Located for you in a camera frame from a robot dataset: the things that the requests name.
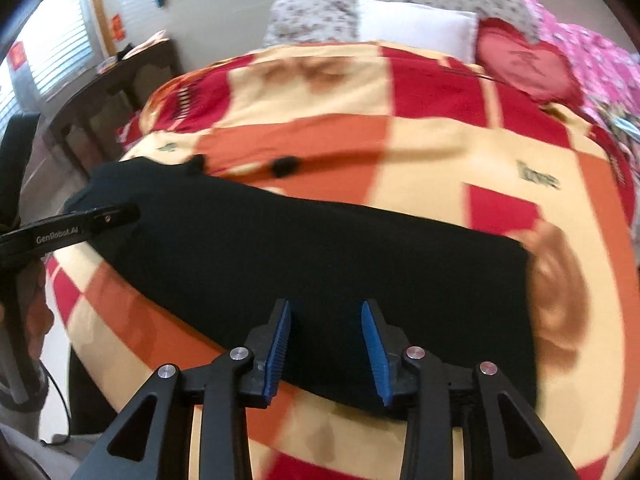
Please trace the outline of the grey sleeve left forearm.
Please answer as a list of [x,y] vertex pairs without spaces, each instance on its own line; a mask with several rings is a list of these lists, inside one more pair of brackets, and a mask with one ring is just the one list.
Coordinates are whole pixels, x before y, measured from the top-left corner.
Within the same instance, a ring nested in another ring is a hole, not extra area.
[[38,438],[40,413],[49,393],[50,374],[38,363],[39,396],[35,405],[26,404],[15,411],[8,386],[1,379],[1,478],[70,479],[90,453],[100,434],[63,436],[51,442]]

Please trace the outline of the person's left hand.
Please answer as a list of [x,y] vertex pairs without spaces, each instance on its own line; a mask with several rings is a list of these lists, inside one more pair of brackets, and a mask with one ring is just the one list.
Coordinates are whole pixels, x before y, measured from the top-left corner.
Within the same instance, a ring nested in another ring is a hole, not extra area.
[[13,294],[21,312],[26,349],[32,361],[40,359],[44,338],[54,321],[44,290],[46,277],[44,262],[38,259],[27,263],[17,276],[1,278],[1,327],[9,328],[8,300]]

